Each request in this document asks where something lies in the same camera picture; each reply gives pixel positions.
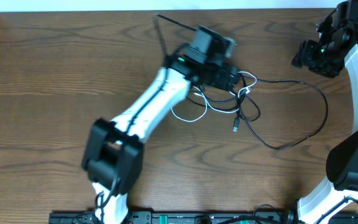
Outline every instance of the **brown tabletop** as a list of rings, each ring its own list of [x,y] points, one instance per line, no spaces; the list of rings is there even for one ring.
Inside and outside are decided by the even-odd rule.
[[[284,151],[262,145],[233,114],[208,111],[195,123],[168,114],[145,146],[144,168],[129,205],[156,211],[251,211],[262,203],[290,208],[325,176],[330,149],[352,129],[349,77],[324,78],[292,67],[300,42],[318,39],[329,9],[170,11],[184,24],[206,25],[238,43],[234,63],[268,80],[321,88],[329,103],[324,129]],[[47,223],[52,211],[94,206],[81,170],[88,130],[98,117],[122,113],[162,64],[154,12],[0,13],[0,223]],[[191,31],[161,21],[168,50]],[[210,97],[225,99],[211,90]],[[258,83],[249,95],[262,115],[255,132],[274,146],[312,133],[324,102],[311,88]],[[255,109],[243,105],[252,116]],[[184,118],[203,108],[183,102]],[[357,210],[351,205],[348,210]]]

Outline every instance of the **wood grain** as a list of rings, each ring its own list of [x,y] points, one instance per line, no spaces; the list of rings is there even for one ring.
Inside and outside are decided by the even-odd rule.
[[[94,192],[80,169],[94,119],[124,111],[148,87],[162,63],[152,25],[155,12],[0,13],[0,223],[46,223],[57,210],[93,207]],[[209,111],[195,123],[168,115],[146,145],[144,169],[129,204],[154,210],[253,210],[289,207],[325,175],[330,149],[352,128],[346,71],[328,79],[290,66],[298,45],[315,39],[325,9],[170,11],[238,41],[234,63],[259,78],[296,79],[320,87],[329,118],[317,136],[273,151],[233,115]],[[192,33],[161,22],[170,50]],[[216,99],[227,93],[208,92]],[[299,85],[259,83],[250,94],[262,110],[252,123],[281,145],[313,132],[324,116],[317,92]],[[247,114],[255,114],[248,104]],[[181,103],[178,113],[202,108]],[[348,207],[357,210],[357,206]]]

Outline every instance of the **white background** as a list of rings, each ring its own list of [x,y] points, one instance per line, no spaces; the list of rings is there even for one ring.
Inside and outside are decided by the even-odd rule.
[[[0,0],[0,12],[335,8],[344,0]]]

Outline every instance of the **wooden table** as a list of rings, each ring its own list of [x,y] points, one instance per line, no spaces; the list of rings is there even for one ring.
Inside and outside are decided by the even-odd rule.
[[[237,43],[234,63],[268,80],[296,79],[321,88],[329,103],[324,129],[284,151],[264,147],[234,115],[209,111],[184,123],[169,114],[147,142],[144,168],[129,205],[169,211],[244,211],[261,203],[289,208],[325,176],[328,152],[350,133],[352,98],[346,71],[328,79],[290,65],[301,41],[331,10],[164,12],[206,25]],[[154,12],[0,13],[0,223],[46,223],[52,211],[94,206],[80,168],[91,123],[123,112],[162,64]],[[169,51],[193,33],[161,21]],[[208,92],[216,99],[227,93]],[[258,83],[262,110],[252,127],[275,146],[313,132],[324,116],[317,92]],[[244,103],[248,114],[255,114]],[[195,118],[203,109],[181,103]],[[357,210],[355,205],[348,210]]]

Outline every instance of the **wood surface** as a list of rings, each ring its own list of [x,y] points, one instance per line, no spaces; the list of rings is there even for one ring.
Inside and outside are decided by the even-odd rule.
[[[145,147],[144,168],[129,205],[156,211],[251,211],[262,203],[290,208],[325,176],[328,152],[350,133],[352,98],[342,71],[328,79],[292,67],[300,42],[317,39],[328,9],[163,12],[234,38],[234,63],[268,80],[295,79],[321,88],[329,103],[324,129],[297,147],[263,146],[234,115],[209,111],[195,123],[171,114]],[[94,206],[80,168],[88,130],[110,119],[148,87],[162,63],[155,12],[0,13],[0,223],[47,223],[52,211]],[[172,51],[193,33],[161,21]],[[211,90],[215,99],[230,97]],[[320,125],[324,104],[301,85],[258,83],[249,95],[262,115],[255,132],[274,146]],[[245,113],[255,109],[244,103]],[[203,109],[177,106],[184,118]],[[357,210],[351,205],[348,210]]]

